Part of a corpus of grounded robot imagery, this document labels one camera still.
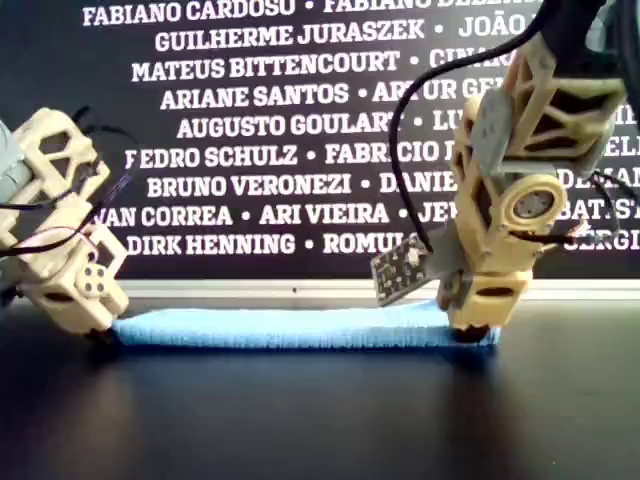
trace blue towel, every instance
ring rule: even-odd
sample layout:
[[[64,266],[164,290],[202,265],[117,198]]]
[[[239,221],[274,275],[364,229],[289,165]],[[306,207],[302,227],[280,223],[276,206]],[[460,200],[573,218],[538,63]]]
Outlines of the blue towel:
[[[156,310],[116,322],[124,345],[229,349],[375,349],[488,347],[451,338],[447,315],[433,301],[342,310]]]

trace black table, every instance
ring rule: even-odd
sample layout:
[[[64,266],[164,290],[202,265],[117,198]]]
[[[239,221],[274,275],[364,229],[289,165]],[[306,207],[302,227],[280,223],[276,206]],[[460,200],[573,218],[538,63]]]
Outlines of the black table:
[[[637,479],[639,305],[523,304],[492,357],[111,360],[16,306],[0,321],[0,478]]]

